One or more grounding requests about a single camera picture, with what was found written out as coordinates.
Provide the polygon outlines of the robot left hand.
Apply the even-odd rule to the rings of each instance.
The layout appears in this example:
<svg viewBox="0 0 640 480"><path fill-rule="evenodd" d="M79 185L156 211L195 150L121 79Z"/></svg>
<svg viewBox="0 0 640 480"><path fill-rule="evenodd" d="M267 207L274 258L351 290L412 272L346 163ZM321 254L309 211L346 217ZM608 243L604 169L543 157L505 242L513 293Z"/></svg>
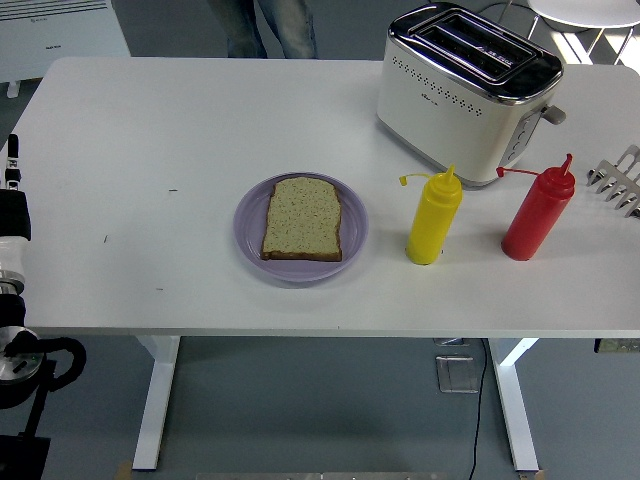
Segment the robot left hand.
<svg viewBox="0 0 640 480"><path fill-rule="evenodd" d="M14 276L24 275L23 256L31 240L27 197L21 190L19 147L18 135L11 133L1 185L1 270Z"/></svg>

